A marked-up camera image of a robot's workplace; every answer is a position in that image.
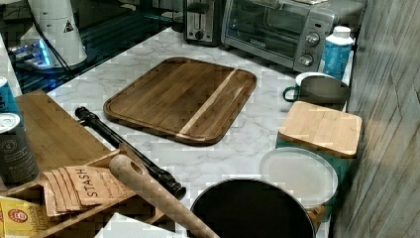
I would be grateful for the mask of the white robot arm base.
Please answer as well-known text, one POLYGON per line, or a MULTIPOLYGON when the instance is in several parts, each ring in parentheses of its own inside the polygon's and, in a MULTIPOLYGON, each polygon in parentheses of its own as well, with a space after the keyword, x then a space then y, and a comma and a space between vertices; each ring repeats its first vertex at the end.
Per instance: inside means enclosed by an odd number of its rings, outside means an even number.
POLYGON ((40 70, 74 69, 88 58, 70 0, 25 0, 33 20, 21 43, 8 51, 40 70))

